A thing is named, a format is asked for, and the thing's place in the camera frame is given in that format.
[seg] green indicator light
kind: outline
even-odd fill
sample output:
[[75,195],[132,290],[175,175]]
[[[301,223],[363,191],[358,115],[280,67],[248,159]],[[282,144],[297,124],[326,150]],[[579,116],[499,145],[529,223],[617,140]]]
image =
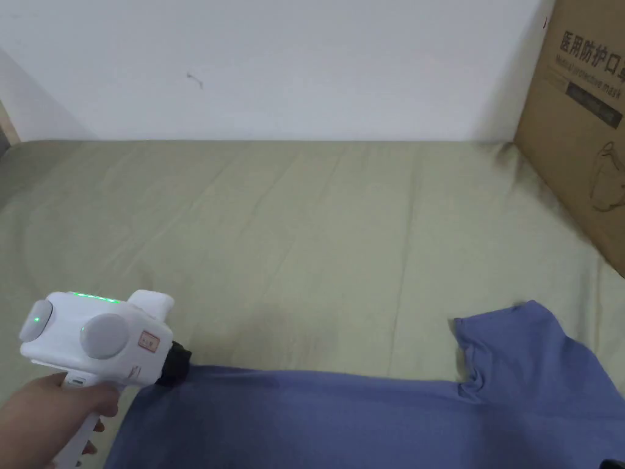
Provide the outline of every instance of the green indicator light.
[[110,298],[105,298],[103,296],[96,295],[85,295],[84,293],[74,293],[76,296],[84,296],[85,298],[94,298],[95,300],[108,301],[109,303],[119,303],[119,300],[112,300]]

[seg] blue t-shirt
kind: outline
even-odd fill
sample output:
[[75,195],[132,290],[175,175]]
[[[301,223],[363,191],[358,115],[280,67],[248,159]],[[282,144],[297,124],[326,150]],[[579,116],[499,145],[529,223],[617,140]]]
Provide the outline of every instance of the blue t-shirt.
[[625,460],[625,401],[543,306],[457,319],[456,336],[467,383],[192,367],[179,387],[138,394],[106,468],[596,469]]

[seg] white wall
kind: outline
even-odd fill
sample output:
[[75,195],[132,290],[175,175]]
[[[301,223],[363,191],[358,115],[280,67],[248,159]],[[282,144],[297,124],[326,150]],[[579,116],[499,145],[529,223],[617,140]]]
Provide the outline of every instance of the white wall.
[[511,139],[552,1],[0,0],[0,99],[25,141]]

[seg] finger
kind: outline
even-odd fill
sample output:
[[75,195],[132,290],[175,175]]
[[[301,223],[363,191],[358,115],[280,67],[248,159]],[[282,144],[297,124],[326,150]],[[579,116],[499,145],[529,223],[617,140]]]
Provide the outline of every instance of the finger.
[[59,388],[63,384],[63,380],[65,380],[66,375],[67,372],[64,371],[62,373],[55,373],[53,375],[44,376],[43,378],[39,378],[37,381],[42,386]]
[[114,417],[118,412],[119,391],[113,386],[101,383],[86,388],[72,390],[89,412],[96,412],[106,417]]
[[87,441],[87,444],[84,446],[84,449],[82,450],[82,453],[84,455],[94,455],[97,452],[98,452],[98,449],[93,443],[91,443],[91,440]]

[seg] hand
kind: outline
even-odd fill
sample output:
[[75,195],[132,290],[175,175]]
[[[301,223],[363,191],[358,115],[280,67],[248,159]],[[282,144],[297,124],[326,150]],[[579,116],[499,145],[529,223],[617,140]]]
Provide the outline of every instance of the hand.
[[[0,468],[42,469],[96,412],[113,417],[119,392],[110,385],[62,389],[65,373],[31,381],[0,408]],[[99,421],[96,431],[103,431]],[[87,443],[83,454],[95,454]]]

